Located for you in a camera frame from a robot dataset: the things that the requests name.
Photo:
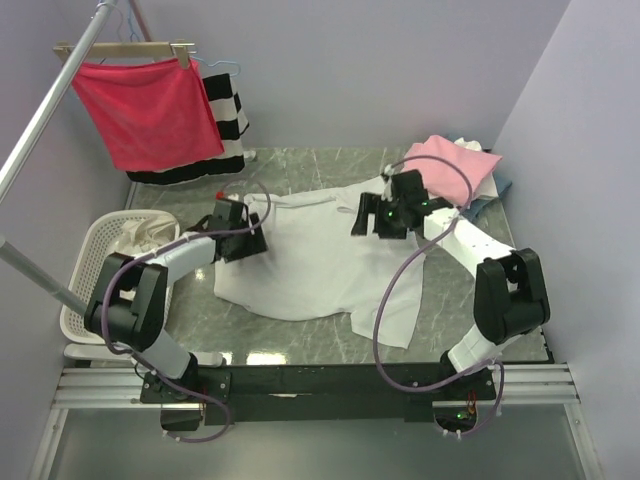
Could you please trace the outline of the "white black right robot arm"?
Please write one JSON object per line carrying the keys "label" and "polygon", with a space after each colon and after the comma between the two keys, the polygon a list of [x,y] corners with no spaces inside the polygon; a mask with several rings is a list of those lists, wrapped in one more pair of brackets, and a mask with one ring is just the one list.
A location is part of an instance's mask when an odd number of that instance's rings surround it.
{"label": "white black right robot arm", "polygon": [[431,198],[416,170],[386,172],[382,178],[381,194],[360,194],[351,234],[373,232],[384,240],[404,240],[413,232],[444,249],[475,279],[474,325],[444,353],[449,368],[438,377],[442,393],[460,399],[473,388],[476,367],[549,320],[539,256],[530,248],[515,250],[493,239],[446,199]]}

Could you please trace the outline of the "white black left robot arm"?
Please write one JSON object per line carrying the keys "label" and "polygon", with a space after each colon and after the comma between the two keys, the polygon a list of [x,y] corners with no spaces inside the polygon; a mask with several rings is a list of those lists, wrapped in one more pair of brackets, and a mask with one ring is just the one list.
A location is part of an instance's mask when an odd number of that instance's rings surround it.
{"label": "white black left robot arm", "polygon": [[270,212],[252,213],[246,203],[221,197],[178,239],[138,257],[107,256],[84,313],[85,329],[111,352],[130,354],[155,371],[176,401],[193,399],[199,364],[165,330],[167,290],[203,266],[265,253],[262,224]]}

